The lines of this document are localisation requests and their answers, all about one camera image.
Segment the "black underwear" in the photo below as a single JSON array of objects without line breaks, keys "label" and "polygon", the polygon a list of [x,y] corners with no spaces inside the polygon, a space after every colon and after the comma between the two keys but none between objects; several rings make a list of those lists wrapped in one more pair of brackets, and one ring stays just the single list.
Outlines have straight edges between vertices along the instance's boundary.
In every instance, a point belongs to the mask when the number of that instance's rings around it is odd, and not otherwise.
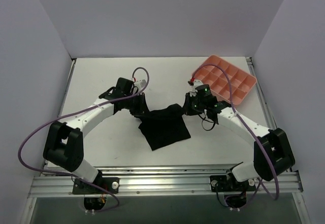
[{"label": "black underwear", "polygon": [[161,110],[150,111],[141,123],[139,130],[152,151],[187,140],[191,135],[183,120],[183,110],[178,104],[172,104]]}]

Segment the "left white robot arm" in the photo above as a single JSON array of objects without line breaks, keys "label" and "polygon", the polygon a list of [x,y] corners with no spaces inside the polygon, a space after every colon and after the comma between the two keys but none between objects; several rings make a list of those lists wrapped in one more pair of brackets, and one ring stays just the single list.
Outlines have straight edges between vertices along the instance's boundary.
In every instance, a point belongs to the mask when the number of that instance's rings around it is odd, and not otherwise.
[{"label": "left white robot arm", "polygon": [[148,112],[145,95],[141,91],[146,80],[118,78],[115,86],[99,95],[87,111],[51,124],[43,151],[45,160],[60,166],[84,181],[90,193],[102,189],[101,171],[84,158],[83,140],[97,125],[123,109],[133,116]]}]

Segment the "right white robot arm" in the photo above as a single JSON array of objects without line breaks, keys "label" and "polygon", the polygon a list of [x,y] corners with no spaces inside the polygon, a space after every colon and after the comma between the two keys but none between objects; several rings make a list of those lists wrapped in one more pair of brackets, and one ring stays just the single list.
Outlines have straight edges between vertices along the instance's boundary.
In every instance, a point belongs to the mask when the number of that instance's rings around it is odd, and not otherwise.
[{"label": "right white robot arm", "polygon": [[228,188],[236,190],[244,181],[260,178],[271,181],[275,176],[291,168],[295,163],[288,137],[284,130],[262,126],[234,110],[230,103],[219,101],[208,84],[200,80],[190,83],[183,109],[185,115],[202,116],[235,133],[253,149],[253,159],[231,168],[225,178]]}]

